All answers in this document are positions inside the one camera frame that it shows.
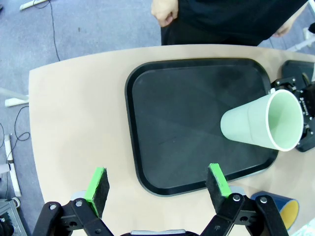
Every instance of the white stand leg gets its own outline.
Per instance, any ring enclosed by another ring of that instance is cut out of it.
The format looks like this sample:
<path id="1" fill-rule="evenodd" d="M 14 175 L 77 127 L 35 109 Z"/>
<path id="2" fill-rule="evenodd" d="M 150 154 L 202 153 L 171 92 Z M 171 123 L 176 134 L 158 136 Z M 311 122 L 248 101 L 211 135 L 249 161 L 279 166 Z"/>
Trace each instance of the white stand leg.
<path id="1" fill-rule="evenodd" d="M 14 189 L 14 193 L 16 197 L 21 197 L 21 190 L 18 183 L 18 178 L 16 177 L 14 162 L 13 162 L 13 156 L 12 156 L 12 150 L 11 150 L 11 142 L 10 142 L 10 135 L 4 136 L 4 146 L 5 146 L 5 153 L 8 157 L 8 164 L 10 165 L 10 176 L 12 180 L 12 185 Z"/>
<path id="2" fill-rule="evenodd" d="M 39 3 L 42 3 L 42 2 L 45 2 L 47 0 L 33 0 L 33 1 L 29 1 L 27 3 L 24 3 L 20 6 L 20 11 L 24 10 L 25 8 L 28 8 L 28 7 L 31 7 L 31 6 L 34 6 L 36 4 L 39 4 Z"/>
<path id="3" fill-rule="evenodd" d="M 303 34 L 304 34 L 304 39 L 305 40 L 310 39 L 314 35 L 313 33 L 309 32 L 309 28 L 304 28 L 303 29 Z"/>
<path id="4" fill-rule="evenodd" d="M 291 51 L 291 52 L 299 51 L 300 49 L 306 47 L 309 44 L 312 44 L 313 42 L 315 42 L 315 35 L 312 36 L 311 38 L 303 41 L 302 43 L 294 45 L 293 47 L 287 49 L 287 51 Z"/>
<path id="5" fill-rule="evenodd" d="M 311 8 L 313 9 L 313 11 L 315 13 L 315 2 L 314 2 L 314 0 L 309 0 L 309 4 L 311 5 Z"/>
<path id="6" fill-rule="evenodd" d="M 0 88 L 0 94 L 4 95 L 4 96 L 13 97 L 13 98 L 7 99 L 5 101 L 4 104 L 6 107 L 25 104 L 25 103 L 29 102 L 29 96 L 28 95 L 22 95 L 22 94 L 19 94 L 17 92 L 7 90 L 5 88 Z"/>
<path id="7" fill-rule="evenodd" d="M 25 104 L 25 103 L 28 103 L 29 100 L 21 100 L 21 99 L 18 99 L 18 98 L 10 98 L 10 99 L 6 99 L 5 102 L 4 102 L 4 105 L 6 107 L 12 107 L 12 106 L 16 106 L 16 105 L 21 105 L 21 104 Z"/>

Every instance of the person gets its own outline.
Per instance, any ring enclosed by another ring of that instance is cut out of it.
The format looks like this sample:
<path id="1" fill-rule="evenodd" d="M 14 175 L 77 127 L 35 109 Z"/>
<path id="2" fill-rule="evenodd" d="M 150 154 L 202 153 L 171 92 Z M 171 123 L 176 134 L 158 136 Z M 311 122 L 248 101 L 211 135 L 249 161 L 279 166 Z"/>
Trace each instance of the person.
<path id="1" fill-rule="evenodd" d="M 257 46 L 289 32 L 307 0 L 153 0 L 161 44 Z"/>

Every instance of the light green paper cup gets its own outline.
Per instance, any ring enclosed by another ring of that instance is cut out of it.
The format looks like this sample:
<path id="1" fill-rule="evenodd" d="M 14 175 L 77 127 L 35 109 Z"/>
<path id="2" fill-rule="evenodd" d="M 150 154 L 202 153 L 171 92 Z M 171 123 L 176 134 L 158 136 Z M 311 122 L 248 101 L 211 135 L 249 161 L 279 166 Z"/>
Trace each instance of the light green paper cup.
<path id="1" fill-rule="evenodd" d="M 221 131 L 233 141 L 289 151 L 301 139 L 303 122 L 298 100 L 281 89 L 224 113 Z"/>

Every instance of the paper cup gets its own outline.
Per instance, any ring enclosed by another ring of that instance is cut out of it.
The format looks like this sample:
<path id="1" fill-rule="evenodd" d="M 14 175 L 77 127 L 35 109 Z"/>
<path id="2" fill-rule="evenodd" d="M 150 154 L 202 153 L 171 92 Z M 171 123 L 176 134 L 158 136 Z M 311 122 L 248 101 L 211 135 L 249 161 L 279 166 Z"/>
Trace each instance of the paper cup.
<path id="1" fill-rule="evenodd" d="M 224 113 L 221 131 L 230 140 L 289 151 L 301 139 L 303 122 L 298 100 L 281 89 Z"/>
<path id="2" fill-rule="evenodd" d="M 257 197 L 262 196 L 262 195 L 268 195 L 272 197 L 272 199 L 274 200 L 278 208 L 280 216 L 284 222 L 286 230 L 289 230 L 299 214 L 298 201 L 292 198 L 287 198 L 284 196 L 268 193 L 265 191 L 261 191 L 261 192 L 253 194 L 251 196 L 251 199 L 255 200 Z"/>

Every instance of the tray rim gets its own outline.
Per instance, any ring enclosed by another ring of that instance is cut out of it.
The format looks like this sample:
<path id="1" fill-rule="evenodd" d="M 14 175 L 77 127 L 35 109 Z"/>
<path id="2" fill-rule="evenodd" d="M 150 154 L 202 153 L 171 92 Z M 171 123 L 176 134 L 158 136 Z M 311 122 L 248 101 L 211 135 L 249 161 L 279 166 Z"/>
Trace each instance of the tray rim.
<path id="1" fill-rule="evenodd" d="M 252 66 L 257 69 L 263 76 L 262 82 L 265 88 L 266 95 L 268 94 L 269 90 L 271 89 L 271 83 L 269 76 L 266 70 L 255 60 L 247 59 L 247 58 L 202 58 L 202 59 L 175 59 L 175 60 L 161 60 L 161 61 L 151 61 L 147 63 L 143 63 L 137 66 L 135 69 L 131 71 L 129 74 L 126 84 L 125 84 L 125 99 L 126 99 L 126 109 L 127 109 L 127 117 L 128 117 L 128 125 L 130 131 L 130 139 L 131 139 L 131 146 L 132 146 L 132 153 L 133 153 L 133 160 L 135 164 L 135 170 L 137 178 L 142 185 L 148 192 L 158 195 L 158 196 L 175 196 L 179 194 L 184 194 L 188 192 L 197 191 L 200 189 L 206 188 L 205 181 L 199 181 L 196 183 L 190 183 L 182 186 L 172 187 L 172 188 L 159 188 L 151 184 L 145 177 L 142 168 L 142 161 L 140 155 L 140 147 L 137 135 L 137 125 L 135 120 L 135 113 L 133 107 L 133 98 L 132 98 L 132 88 L 136 81 L 136 79 L 152 70 L 161 70 L 161 69 L 171 69 L 171 68 L 187 68 L 187 67 L 196 67 L 196 66 L 209 66 L 209 63 L 220 64 L 226 63 L 227 61 L 235 61 L 238 63 L 243 63 L 244 65 L 252 64 Z M 276 160 L 278 156 L 278 150 L 274 150 L 270 158 L 261 165 L 253 166 L 236 173 L 231 173 L 225 175 L 227 181 L 236 180 L 243 178 L 245 176 L 255 174 L 257 172 L 263 171 L 271 166 L 271 164 Z"/>

